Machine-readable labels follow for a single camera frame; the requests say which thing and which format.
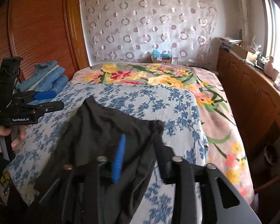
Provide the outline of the stack of folded blue jeans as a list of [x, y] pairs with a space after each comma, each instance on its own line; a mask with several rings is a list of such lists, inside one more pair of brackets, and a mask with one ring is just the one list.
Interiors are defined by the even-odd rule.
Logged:
[[68, 84], [69, 79], [64, 74], [65, 69], [60, 67], [56, 60], [37, 63], [34, 66], [32, 77], [16, 84], [17, 93], [34, 90], [42, 93], [53, 91], [58, 95]]

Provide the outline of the cardboard box with blue items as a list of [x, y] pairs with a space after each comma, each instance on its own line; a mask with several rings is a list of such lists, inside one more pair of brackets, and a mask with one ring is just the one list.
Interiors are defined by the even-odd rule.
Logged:
[[153, 50], [151, 54], [152, 63], [165, 63], [171, 64], [172, 62], [172, 55], [168, 51], [159, 52], [158, 50]]

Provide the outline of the cardboard box on cabinet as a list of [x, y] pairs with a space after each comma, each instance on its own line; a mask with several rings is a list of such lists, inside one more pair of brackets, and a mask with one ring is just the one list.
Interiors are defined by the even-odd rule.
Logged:
[[252, 53], [240, 45], [234, 44], [232, 51], [244, 60], [254, 62], [257, 59], [257, 54]]

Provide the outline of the black pants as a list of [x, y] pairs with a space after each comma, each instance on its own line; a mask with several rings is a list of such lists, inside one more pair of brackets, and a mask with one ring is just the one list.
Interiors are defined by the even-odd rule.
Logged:
[[[113, 142], [98, 145], [79, 159], [86, 145], [64, 142], [52, 153], [35, 182], [39, 223], [130, 223], [139, 207], [156, 162], [154, 134], [161, 136], [160, 120], [139, 120], [100, 107], [87, 98], [79, 111], [93, 110], [86, 120], [92, 131], [108, 122], [115, 127]], [[112, 162], [121, 135], [126, 136], [125, 158], [118, 183], [112, 182]]]

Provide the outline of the blue floral white bed sheet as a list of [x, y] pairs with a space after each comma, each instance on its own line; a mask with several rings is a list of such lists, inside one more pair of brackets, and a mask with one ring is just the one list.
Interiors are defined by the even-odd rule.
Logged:
[[195, 121], [183, 130], [169, 133], [164, 121], [176, 119], [175, 106], [169, 104], [167, 97], [173, 94], [167, 86], [131, 84], [69, 84], [57, 96], [64, 102], [64, 109], [48, 113], [35, 125], [26, 129], [26, 139], [16, 152], [15, 159], [7, 170], [21, 200], [30, 205], [34, 201], [36, 178], [46, 166], [51, 154], [64, 142], [76, 145], [85, 144], [77, 157], [88, 156], [98, 145], [113, 142], [111, 135], [114, 125], [103, 122], [97, 131], [92, 131], [86, 120], [93, 110], [79, 111], [83, 102], [94, 97], [100, 107], [115, 109], [139, 120], [160, 120], [164, 125], [163, 141], [184, 157], [186, 151], [194, 150], [205, 137], [201, 123]]

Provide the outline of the colourful floral pink blanket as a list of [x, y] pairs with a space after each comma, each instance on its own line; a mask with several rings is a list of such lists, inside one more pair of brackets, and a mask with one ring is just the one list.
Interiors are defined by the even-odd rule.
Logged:
[[176, 119], [166, 119], [169, 133], [201, 123], [204, 139], [186, 151], [188, 161], [214, 163], [248, 203], [254, 199], [253, 183], [243, 141], [237, 129], [224, 89], [213, 72], [173, 64], [97, 64], [76, 72], [73, 84], [108, 83], [167, 86]]

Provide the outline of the circle patterned sheer curtain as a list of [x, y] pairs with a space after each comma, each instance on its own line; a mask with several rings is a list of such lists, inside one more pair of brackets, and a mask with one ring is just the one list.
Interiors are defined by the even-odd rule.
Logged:
[[80, 0], [92, 63], [142, 62], [153, 50], [172, 63], [206, 62], [216, 26], [213, 0]]

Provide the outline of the brown louvred wooden wardrobe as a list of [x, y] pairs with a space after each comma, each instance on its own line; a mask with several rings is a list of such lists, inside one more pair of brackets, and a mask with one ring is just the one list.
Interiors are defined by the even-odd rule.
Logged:
[[67, 77], [89, 66], [80, 0], [0, 0], [0, 65], [21, 57], [20, 79], [56, 60]]

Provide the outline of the pink bottle on cabinet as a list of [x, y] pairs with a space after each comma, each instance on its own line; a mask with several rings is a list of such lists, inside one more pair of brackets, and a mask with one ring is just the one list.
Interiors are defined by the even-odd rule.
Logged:
[[273, 62], [274, 62], [274, 57], [269, 56], [266, 57], [266, 64], [264, 66], [264, 74], [268, 76], [269, 78], [273, 78], [273, 73], [274, 73], [274, 67], [273, 67]]

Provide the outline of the window with wooden frame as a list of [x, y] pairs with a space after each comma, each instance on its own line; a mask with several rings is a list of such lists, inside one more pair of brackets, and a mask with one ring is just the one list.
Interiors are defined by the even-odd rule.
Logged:
[[274, 58], [274, 67], [280, 72], [280, 7], [274, 0], [262, 0], [265, 37], [263, 53]]

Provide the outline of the long wooden side cabinet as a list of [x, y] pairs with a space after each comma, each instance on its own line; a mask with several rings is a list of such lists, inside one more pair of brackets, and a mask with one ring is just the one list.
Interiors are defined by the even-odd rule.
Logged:
[[274, 170], [264, 155], [267, 145], [280, 143], [280, 92], [262, 72], [224, 49], [218, 52], [217, 72], [258, 190], [280, 178], [280, 171]]

